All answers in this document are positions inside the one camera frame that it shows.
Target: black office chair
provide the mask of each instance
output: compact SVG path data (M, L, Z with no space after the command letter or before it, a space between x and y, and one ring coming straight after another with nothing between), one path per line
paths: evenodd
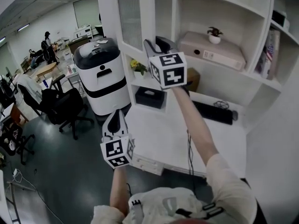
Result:
M0 147L2 147L6 153L10 156L14 156L16 153L21 156L21 164L25 165L23 161L23 152L26 150L28 153L34 155L34 151L28 150L25 145L30 138L34 138L34 134L31 134L27 138L22 136L23 129L17 124L13 123L11 127L4 126L2 135L0 136ZM7 143L4 142L5 139L12 140L15 143L15 150L11 150Z
M48 115L52 124L62 124L59 127L60 132L63 132L63 127L70 124L69 127L72 126L74 140L77 140L75 121L86 120L90 121L92 124L94 121L78 116L82 109L84 108L87 110L88 106L83 103L83 99L76 88L63 93L60 82L57 85L60 86L57 90L45 89L42 91L42 101L40 104L31 97L25 87L20 84L18 84L18 87L24 96L25 103L31 106L37 114L39 114L37 110L40 110Z

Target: round white machine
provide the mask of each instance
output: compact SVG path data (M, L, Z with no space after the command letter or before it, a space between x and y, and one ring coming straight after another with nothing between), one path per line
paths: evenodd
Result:
M108 115L130 104L121 53L111 38L105 44L90 42L75 50L74 62L97 115Z

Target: ceiling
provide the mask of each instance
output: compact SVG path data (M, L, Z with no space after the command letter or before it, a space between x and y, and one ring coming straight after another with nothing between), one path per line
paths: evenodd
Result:
M0 38L65 3L77 0L15 0L0 15Z

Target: black keyboard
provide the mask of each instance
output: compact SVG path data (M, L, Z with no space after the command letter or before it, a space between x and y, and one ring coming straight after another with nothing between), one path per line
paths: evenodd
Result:
M215 106L206 105L196 101L193 101L193 103L195 104L195 107L200 112L202 117L228 125L233 124L233 113L231 110L224 110Z

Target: ceiling light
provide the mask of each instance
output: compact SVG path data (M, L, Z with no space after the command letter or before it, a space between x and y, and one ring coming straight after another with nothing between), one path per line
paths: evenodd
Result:
M26 28L26 27L28 27L28 26L29 26L29 24L25 25L24 27L20 28L20 29L18 30L18 32L21 31L21 30L23 30L24 28Z

